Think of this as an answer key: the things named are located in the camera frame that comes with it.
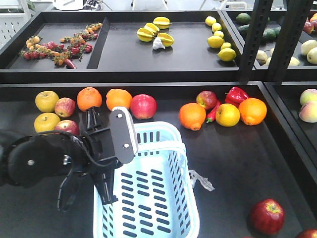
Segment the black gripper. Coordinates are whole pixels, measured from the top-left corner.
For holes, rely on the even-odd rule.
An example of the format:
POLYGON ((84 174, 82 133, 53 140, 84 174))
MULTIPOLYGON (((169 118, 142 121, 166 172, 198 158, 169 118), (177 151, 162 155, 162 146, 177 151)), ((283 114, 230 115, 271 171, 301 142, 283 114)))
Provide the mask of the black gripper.
POLYGON ((115 155, 110 129, 102 127, 100 107, 86 110, 86 130, 82 132, 82 139, 89 154, 88 171, 93 176, 102 205, 117 202, 113 194, 114 170, 123 163, 115 155))

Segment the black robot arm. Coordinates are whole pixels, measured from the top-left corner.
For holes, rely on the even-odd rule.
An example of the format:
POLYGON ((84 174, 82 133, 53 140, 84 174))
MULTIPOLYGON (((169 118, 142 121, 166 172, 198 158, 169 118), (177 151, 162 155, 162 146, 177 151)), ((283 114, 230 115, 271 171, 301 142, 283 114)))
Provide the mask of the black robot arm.
POLYGON ((0 131, 0 184, 29 188, 47 177, 61 176, 57 197, 59 211, 67 211, 75 200, 80 178, 89 175, 103 205, 117 202, 113 194, 114 170, 122 163, 105 157, 106 149, 92 133, 74 135, 53 130, 25 136, 0 131))

